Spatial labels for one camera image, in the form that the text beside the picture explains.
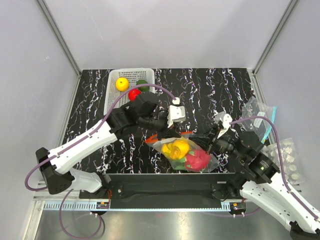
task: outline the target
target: white basket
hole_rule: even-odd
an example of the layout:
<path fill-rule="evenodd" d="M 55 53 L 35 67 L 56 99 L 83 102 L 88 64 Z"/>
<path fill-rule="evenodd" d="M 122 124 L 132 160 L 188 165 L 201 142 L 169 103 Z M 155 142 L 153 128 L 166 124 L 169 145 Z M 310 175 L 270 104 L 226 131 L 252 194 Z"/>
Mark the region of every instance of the white basket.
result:
<path fill-rule="evenodd" d="M 103 114 L 106 115 L 111 105 L 116 101 L 116 99 L 122 93 L 116 88 L 116 81 L 118 78 L 126 78 L 129 81 L 129 89 L 136 85 L 136 82 L 140 79 L 146 80 L 148 84 L 155 84 L 155 72 L 151 68 L 122 68 L 112 70 L 109 74 L 108 83 L 106 86 L 106 95 L 104 102 Z M 150 87 L 150 92 L 154 93 L 155 88 Z M 115 105 L 115 108 L 129 102 L 128 95 L 123 96 L 120 101 Z"/>

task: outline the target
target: marble surface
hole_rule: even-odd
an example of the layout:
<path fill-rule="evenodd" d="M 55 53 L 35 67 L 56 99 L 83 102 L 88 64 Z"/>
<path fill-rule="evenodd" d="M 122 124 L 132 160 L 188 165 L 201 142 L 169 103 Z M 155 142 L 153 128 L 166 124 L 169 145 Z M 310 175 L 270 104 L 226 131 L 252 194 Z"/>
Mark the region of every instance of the marble surface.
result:
<path fill-rule="evenodd" d="M 103 118 L 110 69 L 84 70 L 68 121 L 64 143 L 91 128 Z M 215 114 L 229 113 L 233 119 L 241 115 L 241 107 L 254 94 L 245 68 L 154 69 L 155 84 L 170 90 L 185 106 L 187 120 L 180 130 L 203 133 L 210 129 Z M 168 107 L 170 97 L 157 90 L 161 106 Z M 241 131 L 233 126 L 228 134 L 237 137 Z M 75 168 L 102 173 L 179 173 L 160 153 L 144 141 L 154 132 L 139 129 L 109 146 L 105 146 L 78 163 Z M 226 172 L 228 155 L 217 156 L 214 172 Z"/>

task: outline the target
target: white backdrop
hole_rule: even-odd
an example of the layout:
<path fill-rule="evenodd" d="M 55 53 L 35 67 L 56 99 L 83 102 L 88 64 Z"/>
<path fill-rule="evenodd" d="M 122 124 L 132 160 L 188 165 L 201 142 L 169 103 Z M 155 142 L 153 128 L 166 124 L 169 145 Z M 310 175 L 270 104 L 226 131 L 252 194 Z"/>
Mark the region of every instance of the white backdrop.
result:
<path fill-rule="evenodd" d="M 81 69 L 252 69 L 289 0 L 45 0 Z"/>
<path fill-rule="evenodd" d="M 320 210 L 319 0 L 300 1 L 258 72 L 267 104 L 278 106 L 281 139 L 293 138 L 305 178 L 302 194 Z"/>
<path fill-rule="evenodd" d="M 1 0 L 0 29 L 0 235 L 21 240 L 34 195 L 25 176 L 37 149 L 56 146 L 76 75 L 35 0 Z"/>

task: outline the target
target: clear plastic bag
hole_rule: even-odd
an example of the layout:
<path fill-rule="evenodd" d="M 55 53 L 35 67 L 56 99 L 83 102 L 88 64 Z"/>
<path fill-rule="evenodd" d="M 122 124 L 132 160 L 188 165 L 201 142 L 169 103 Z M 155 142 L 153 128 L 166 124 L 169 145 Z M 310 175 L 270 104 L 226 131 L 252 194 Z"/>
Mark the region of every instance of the clear plastic bag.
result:
<path fill-rule="evenodd" d="M 280 149 L 283 160 L 284 174 L 287 181 L 292 184 L 301 184 L 304 182 L 298 169 L 300 161 L 295 144 L 292 138 L 280 141 Z M 280 168 L 279 152 L 277 144 L 272 144 L 263 148 L 263 153 L 267 155 Z"/>
<path fill-rule="evenodd" d="M 250 97 L 249 101 L 242 107 L 240 119 L 245 119 L 251 116 L 262 116 L 270 119 L 272 123 L 276 117 L 276 106 L 267 106 L 263 102 L 259 102 L 255 97 Z M 239 123 L 245 131 L 254 131 L 262 143 L 265 143 L 270 131 L 271 126 L 268 122 L 261 118 L 242 121 Z"/>
<path fill-rule="evenodd" d="M 170 162 L 174 170 L 209 173 L 219 164 L 212 154 L 206 154 L 201 147 L 188 139 L 190 132 L 183 137 L 155 139 L 155 135 L 145 141 L 150 147 L 162 153 Z"/>

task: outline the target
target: green vegetable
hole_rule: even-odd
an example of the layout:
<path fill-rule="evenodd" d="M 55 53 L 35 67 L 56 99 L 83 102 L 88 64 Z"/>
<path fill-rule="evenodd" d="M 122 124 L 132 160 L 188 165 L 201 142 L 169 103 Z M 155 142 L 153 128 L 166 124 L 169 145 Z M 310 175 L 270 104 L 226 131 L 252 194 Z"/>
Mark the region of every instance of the green vegetable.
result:
<path fill-rule="evenodd" d="M 140 79 L 140 80 L 138 80 L 138 81 L 136 81 L 136 85 L 140 85 L 140 84 L 147 84 L 148 82 L 146 81 L 146 80 L 143 80 L 143 79 Z M 141 91 L 141 92 L 147 92 L 147 91 L 149 91 L 149 89 L 150 89 L 150 87 L 148 87 L 148 86 L 142 86 L 142 87 L 139 87 L 139 90 Z"/>

